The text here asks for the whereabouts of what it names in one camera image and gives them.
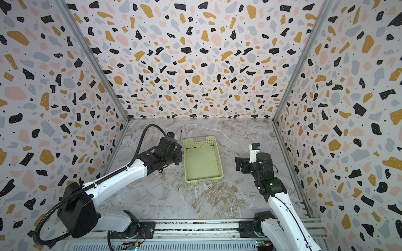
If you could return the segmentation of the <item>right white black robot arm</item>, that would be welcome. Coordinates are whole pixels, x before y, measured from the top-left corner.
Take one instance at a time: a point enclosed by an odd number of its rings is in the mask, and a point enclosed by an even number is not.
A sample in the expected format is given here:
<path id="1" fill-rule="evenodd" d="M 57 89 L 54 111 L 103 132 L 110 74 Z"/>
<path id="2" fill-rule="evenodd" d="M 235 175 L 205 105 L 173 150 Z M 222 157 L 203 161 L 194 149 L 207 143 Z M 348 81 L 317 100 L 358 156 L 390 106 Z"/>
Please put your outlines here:
<path id="1" fill-rule="evenodd" d="M 278 251 L 320 251 L 296 213 L 282 181 L 275 177 L 273 161 L 268 153 L 252 153 L 249 158 L 235 158 L 236 170 L 251 174 L 254 184 L 269 206 L 268 211 L 254 215 L 257 235 L 266 236 Z"/>

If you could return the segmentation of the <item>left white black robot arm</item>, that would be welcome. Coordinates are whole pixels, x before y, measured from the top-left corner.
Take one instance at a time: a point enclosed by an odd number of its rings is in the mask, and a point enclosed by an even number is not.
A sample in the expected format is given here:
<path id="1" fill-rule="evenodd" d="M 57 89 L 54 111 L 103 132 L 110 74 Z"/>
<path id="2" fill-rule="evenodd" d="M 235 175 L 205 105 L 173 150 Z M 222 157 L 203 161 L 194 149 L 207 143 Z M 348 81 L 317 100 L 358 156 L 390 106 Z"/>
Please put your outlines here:
<path id="1" fill-rule="evenodd" d="M 162 172 L 171 163 L 182 162 L 183 152 L 179 142 L 170 136 L 160 139 L 157 146 L 135 156 L 134 161 L 93 182 L 70 184 L 62 199 L 39 221 L 33 233 L 37 245 L 50 245 L 64 238 L 80 238 L 91 232 L 117 232 L 126 238 L 139 234 L 139 220 L 128 210 L 122 213 L 98 211 L 111 195 L 153 172 Z M 43 240 L 40 232 L 47 220 L 56 213 L 67 228 L 66 234 Z"/>

